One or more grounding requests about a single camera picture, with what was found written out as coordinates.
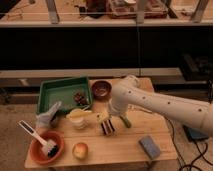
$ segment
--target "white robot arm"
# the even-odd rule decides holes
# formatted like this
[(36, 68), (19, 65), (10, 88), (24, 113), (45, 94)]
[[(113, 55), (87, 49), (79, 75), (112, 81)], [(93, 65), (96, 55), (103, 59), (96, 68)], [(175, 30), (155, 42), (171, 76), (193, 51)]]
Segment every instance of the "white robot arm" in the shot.
[(142, 106), (213, 137), (213, 104), (141, 90), (135, 76), (112, 87), (108, 113), (122, 116), (128, 104)]

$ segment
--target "brush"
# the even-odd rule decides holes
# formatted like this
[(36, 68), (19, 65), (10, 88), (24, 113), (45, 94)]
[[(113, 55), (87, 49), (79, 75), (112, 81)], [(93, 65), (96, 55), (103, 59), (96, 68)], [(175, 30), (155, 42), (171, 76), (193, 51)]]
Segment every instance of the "brush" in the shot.
[(45, 156), (48, 157), (53, 157), (55, 154), (58, 152), (59, 148), (57, 144), (49, 139), (49, 140), (44, 140), (32, 127), (30, 127), (25, 121), (21, 120), (19, 121), (19, 125), (27, 131), (31, 136), (36, 138), (41, 144), (42, 144), (42, 152), (44, 153)]

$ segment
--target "green tray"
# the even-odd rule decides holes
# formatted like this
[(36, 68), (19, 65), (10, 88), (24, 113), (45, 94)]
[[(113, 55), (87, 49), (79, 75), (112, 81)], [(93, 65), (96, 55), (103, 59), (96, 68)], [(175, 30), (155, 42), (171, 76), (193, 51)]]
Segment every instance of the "green tray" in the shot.
[[(77, 92), (84, 93), (87, 105), (78, 105), (75, 102), (73, 97)], [(62, 101), (57, 114), (67, 114), (76, 107), (90, 108), (93, 99), (88, 77), (43, 81), (40, 87), (37, 114), (48, 111), (57, 101)]]

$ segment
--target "bowl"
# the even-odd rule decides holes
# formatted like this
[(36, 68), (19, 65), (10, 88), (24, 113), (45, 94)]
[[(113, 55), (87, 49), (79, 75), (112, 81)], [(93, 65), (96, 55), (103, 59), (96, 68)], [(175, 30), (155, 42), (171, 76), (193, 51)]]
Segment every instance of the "bowl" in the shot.
[(100, 80), (92, 85), (92, 93), (97, 100), (106, 100), (109, 98), (112, 86), (109, 82)]
[(41, 165), (52, 163), (61, 156), (64, 150), (64, 140), (57, 131), (46, 131), (40, 136), (45, 140), (53, 140), (59, 148), (58, 152), (53, 157), (46, 156), (41, 150), (42, 144), (38, 140), (34, 139), (30, 144), (30, 156), (36, 163)]

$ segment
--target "blue sponge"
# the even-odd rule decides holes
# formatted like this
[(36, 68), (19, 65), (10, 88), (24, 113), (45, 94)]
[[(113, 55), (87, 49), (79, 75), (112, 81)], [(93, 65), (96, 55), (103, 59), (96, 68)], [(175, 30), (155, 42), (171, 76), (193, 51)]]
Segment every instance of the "blue sponge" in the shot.
[(151, 160), (157, 158), (161, 153), (160, 148), (155, 144), (152, 137), (150, 137), (149, 135), (140, 139), (139, 144), (142, 146)]

